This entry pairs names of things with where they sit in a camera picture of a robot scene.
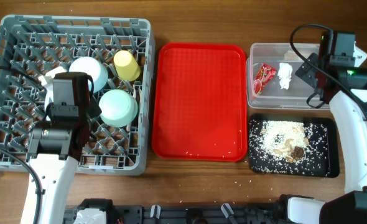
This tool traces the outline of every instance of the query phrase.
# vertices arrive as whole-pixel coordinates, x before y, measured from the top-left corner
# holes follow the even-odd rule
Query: red snack wrapper
[[[254,79],[254,92],[259,95],[266,84],[275,76],[276,69],[270,65],[262,63],[261,68],[259,69],[256,78]]]

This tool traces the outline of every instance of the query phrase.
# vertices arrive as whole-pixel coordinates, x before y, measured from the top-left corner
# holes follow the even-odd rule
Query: white bowl
[[[94,81],[94,93],[100,91],[108,81],[108,71],[95,58],[80,57],[76,59],[69,68],[69,72],[85,72],[91,75]],[[88,89],[91,89],[91,83],[88,81]]]

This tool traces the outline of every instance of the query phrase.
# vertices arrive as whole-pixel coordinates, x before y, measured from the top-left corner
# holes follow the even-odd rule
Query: yellow cup
[[[113,61],[117,75],[122,80],[134,81],[141,74],[141,68],[139,68],[134,56],[127,50],[117,52]]]

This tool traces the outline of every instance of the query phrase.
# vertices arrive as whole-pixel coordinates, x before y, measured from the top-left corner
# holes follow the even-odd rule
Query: clear plastic container
[[[298,51],[307,58],[311,53],[319,52],[319,44],[295,44]],[[288,90],[281,89],[279,84],[279,63],[289,63],[293,72]],[[268,82],[265,89],[256,95],[254,92],[254,78],[262,63],[276,68],[275,76]],[[307,105],[307,98],[314,89],[295,75],[303,61],[291,49],[289,43],[255,43],[251,46],[250,57],[247,60],[247,99],[252,108],[314,110]],[[311,105],[321,103],[319,95],[310,101]],[[318,110],[329,110],[328,105],[323,105]]]

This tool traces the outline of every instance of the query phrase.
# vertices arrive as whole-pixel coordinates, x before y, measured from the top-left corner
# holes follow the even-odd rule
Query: black tray
[[[302,122],[307,127],[309,124],[321,124],[327,128],[327,141],[314,144],[317,152],[323,153],[323,156],[318,157],[315,154],[307,157],[313,157],[312,161],[302,161],[300,164],[290,163],[284,160],[275,161],[272,155],[267,155],[268,159],[262,160],[264,152],[259,152],[255,149],[255,138],[259,136],[262,130],[262,121],[295,121]],[[254,114],[249,119],[249,165],[255,172],[264,172],[265,168],[270,170],[270,173],[279,173],[287,175],[305,175],[314,177],[337,177],[340,174],[340,164],[338,160],[338,144],[337,144],[337,129],[335,122],[329,118],[311,118],[301,116],[286,116],[278,114]],[[323,137],[325,134],[322,126],[319,128],[318,134],[314,130],[314,134],[309,138],[309,141]]]

